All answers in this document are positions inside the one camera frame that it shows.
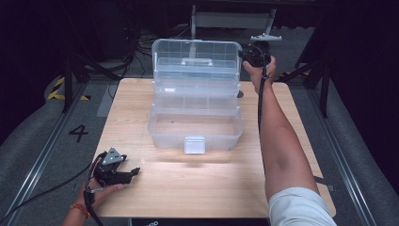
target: hand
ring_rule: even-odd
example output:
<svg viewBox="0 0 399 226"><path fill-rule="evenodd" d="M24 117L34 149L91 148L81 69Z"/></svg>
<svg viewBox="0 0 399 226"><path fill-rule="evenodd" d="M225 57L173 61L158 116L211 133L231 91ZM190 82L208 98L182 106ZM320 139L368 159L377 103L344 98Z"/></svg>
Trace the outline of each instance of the hand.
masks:
<svg viewBox="0 0 399 226"><path fill-rule="evenodd" d="M100 162L101 162L101 159L99 159L97 161L97 163L94 166L94 169L96 168L97 164L99 164ZM90 189L102 188L102 186L97 182L97 180L94 177L92 177L90 179L88 186L90 187ZM123 188L124 188L124 185L118 184L118 185L106 186L106 187L104 187L103 190L95 192L94 193L94 203L91 206L94 209L97 208L104 202L106 197L108 197L110 194L112 194L116 191L122 190ZM82 183L82 185L80 186L79 195L76 198L75 203L83 204L83 206L85 206L85 198L83 195L83 192L85 191L85 189L86 189L86 182Z"/></svg>
<svg viewBox="0 0 399 226"><path fill-rule="evenodd" d="M266 79L265 84L268 83L271 85L273 84L274 77L276 76L276 59L273 56L271 56L270 59L270 63L266 69L266 74L269 76L269 78ZM256 93L259 94L263 68L254 68L247 61L243 62L243 67L249 73L253 87L255 88Z"/></svg>

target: yellow tape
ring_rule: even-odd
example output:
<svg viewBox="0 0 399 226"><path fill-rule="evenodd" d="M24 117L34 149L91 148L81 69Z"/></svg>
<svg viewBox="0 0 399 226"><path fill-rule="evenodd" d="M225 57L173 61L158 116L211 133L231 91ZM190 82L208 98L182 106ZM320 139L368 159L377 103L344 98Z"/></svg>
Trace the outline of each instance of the yellow tape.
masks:
<svg viewBox="0 0 399 226"><path fill-rule="evenodd" d="M59 77L59 79L56 81L56 84L53 87L53 90L51 91L50 95L47 97L48 100L50 99L58 99L58 100L65 100L65 95L62 94L57 94L59 88L61 87L62 83L64 83L65 81L65 77L63 75L61 75ZM81 101L89 101L90 100L90 96L88 95L83 95L80 100Z"/></svg>

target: number 4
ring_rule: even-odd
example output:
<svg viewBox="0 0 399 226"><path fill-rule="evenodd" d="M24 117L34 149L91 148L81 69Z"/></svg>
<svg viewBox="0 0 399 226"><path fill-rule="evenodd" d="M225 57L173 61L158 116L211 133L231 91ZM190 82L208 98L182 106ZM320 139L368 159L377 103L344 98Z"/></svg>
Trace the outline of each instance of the number 4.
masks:
<svg viewBox="0 0 399 226"><path fill-rule="evenodd" d="M75 128L72 131L70 131L70 135L79 135L79 137L77 138L76 143L80 142L80 139L82 138L82 135L87 135L88 134L88 132L85 132L85 128L86 128L86 126L84 124L81 124L77 128Z"/></svg>

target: metal rail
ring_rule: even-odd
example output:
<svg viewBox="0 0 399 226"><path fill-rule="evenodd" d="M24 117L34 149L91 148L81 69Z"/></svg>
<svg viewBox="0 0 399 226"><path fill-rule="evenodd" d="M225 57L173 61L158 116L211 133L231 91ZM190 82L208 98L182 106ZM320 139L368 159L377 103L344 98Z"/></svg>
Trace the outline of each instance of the metal rail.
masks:
<svg viewBox="0 0 399 226"><path fill-rule="evenodd" d="M355 208L358 211L359 217L363 225L376 225L375 219L370 211L369 206L367 205L363 194L359 188L358 181L356 180L352 170L350 169L345 156L343 154L343 150L341 149L340 144L338 143L337 138L332 131L332 128L327 119L325 119L319 109L319 100L314 89L307 89L308 95L311 99L312 106L314 110L317 112L318 119L320 120L323 129L326 132L328 140L331 144L333 150L334 160L340 170L340 173L343 177L343 181L346 185L346 188L351 196L353 204L355 204Z"/></svg>
<svg viewBox="0 0 399 226"><path fill-rule="evenodd" d="M73 94L73 99L75 100L72 102L70 109L61 114L59 117L56 126L54 127L51 135L47 139L43 149L41 150L35 164L33 165L32 169L28 172L23 185L21 186L18 194L14 198L14 201L12 202L11 206L7 210L6 215L15 207L20 205L22 202L25 202L29 199L30 195L32 194L34 188L36 187L36 184L38 183L39 178L41 177L41 174L44 171L44 168L46 167L48 161L50 160L51 155L54 152L54 149L56 147L56 144L58 142L58 139L60 137L60 134L65 126L65 124L68 121L68 118L72 114L74 108L76 107L76 104L78 103L79 98L84 94L84 91L86 89L87 84L78 84L76 85L76 90ZM23 210L23 207L19 208L16 210L12 215L8 217L8 219L5 220L4 225L11 226L14 225L20 216L21 212Z"/></svg>

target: wooden table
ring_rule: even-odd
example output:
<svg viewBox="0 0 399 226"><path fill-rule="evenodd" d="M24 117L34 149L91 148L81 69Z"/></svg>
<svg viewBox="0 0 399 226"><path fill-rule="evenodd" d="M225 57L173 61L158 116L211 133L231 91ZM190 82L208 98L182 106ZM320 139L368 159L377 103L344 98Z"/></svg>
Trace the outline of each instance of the wooden table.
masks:
<svg viewBox="0 0 399 226"><path fill-rule="evenodd" d="M287 85L275 83L279 103L295 128L311 163L323 178L311 144ZM258 136L258 97L250 82L241 82L243 135L231 151L184 154L184 150L157 149L147 130L154 96L151 79L124 78L107 118L97 154L114 147L127 154L119 171L141 167L121 192L98 210L102 217L118 218L267 218L264 174ZM336 210L327 187L318 184L328 210Z"/></svg>

